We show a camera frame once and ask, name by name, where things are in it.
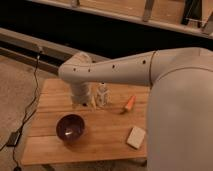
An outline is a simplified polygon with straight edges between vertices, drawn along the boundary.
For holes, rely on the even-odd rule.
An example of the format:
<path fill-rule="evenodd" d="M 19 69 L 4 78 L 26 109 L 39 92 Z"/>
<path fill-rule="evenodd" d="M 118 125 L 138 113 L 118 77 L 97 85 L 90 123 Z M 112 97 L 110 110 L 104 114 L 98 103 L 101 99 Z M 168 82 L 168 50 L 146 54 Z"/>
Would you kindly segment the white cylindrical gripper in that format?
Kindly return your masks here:
<path fill-rule="evenodd" d="M 72 91 L 71 99 L 75 104 L 84 105 L 90 101 L 90 106 L 93 110 L 96 110 L 96 101 L 94 96 L 91 96 L 91 89 L 88 83 L 71 84 L 70 88 Z"/>

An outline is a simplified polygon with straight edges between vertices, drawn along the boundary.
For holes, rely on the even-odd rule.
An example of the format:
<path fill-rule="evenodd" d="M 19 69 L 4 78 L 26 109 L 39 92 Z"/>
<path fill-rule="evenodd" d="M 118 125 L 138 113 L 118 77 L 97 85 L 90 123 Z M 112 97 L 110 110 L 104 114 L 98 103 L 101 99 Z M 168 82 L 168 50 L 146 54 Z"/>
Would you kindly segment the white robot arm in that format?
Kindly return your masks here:
<path fill-rule="evenodd" d="M 213 171 L 213 51 L 155 50 L 96 63 L 80 52 L 58 75 L 77 103 L 88 101 L 90 82 L 149 86 L 148 171 Z"/>

